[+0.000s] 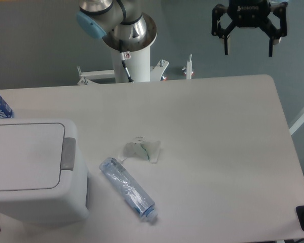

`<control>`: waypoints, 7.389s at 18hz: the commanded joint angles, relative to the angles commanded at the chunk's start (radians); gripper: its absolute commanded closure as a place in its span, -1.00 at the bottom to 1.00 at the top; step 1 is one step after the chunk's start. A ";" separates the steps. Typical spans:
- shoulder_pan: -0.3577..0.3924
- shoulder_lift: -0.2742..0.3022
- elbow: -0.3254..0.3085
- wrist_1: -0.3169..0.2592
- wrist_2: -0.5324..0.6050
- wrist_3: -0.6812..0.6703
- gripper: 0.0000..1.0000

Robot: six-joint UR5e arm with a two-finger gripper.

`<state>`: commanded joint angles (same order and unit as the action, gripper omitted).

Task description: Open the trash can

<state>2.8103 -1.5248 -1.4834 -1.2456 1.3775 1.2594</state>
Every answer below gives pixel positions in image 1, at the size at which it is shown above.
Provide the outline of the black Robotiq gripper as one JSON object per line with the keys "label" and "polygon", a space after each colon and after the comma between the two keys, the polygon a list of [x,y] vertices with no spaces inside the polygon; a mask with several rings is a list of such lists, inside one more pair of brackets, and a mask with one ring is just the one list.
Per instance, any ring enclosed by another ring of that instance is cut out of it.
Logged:
{"label": "black Robotiq gripper", "polygon": [[[287,35],[287,9],[288,3],[281,2],[271,5],[268,1],[229,1],[229,7],[217,4],[212,10],[211,34],[223,40],[224,53],[229,54],[230,33],[238,28],[260,28],[269,37],[269,57],[273,56],[274,45],[277,45],[282,37]],[[269,19],[273,13],[280,21],[280,27],[276,28]],[[221,27],[221,18],[228,14],[231,23],[227,28]]]}

